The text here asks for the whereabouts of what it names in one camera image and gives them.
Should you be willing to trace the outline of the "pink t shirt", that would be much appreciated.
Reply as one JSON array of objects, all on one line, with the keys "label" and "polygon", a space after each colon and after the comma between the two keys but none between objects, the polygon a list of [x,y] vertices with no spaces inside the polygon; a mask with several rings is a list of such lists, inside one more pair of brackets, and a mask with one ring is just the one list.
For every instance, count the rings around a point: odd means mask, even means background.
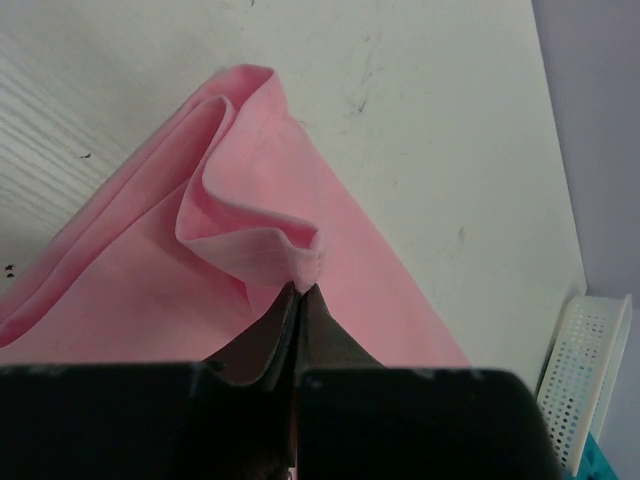
[{"label": "pink t shirt", "polygon": [[467,364],[275,72],[240,65],[202,85],[15,279],[1,360],[201,360],[286,284],[318,287],[386,366]]}]

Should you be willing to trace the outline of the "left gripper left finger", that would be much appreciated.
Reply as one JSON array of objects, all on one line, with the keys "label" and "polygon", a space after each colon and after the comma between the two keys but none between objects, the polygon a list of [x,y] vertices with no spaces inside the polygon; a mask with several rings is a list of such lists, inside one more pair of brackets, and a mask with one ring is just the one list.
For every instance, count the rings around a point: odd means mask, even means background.
[{"label": "left gripper left finger", "polygon": [[1,370],[5,479],[286,479],[300,296],[201,361]]}]

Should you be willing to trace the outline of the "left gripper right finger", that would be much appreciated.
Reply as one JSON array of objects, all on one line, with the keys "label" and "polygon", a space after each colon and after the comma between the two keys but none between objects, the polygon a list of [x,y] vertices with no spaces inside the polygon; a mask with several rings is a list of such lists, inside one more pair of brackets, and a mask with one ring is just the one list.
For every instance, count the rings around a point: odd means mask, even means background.
[{"label": "left gripper right finger", "polygon": [[301,479],[557,479],[536,401],[513,373],[386,368],[302,299],[297,358]]}]

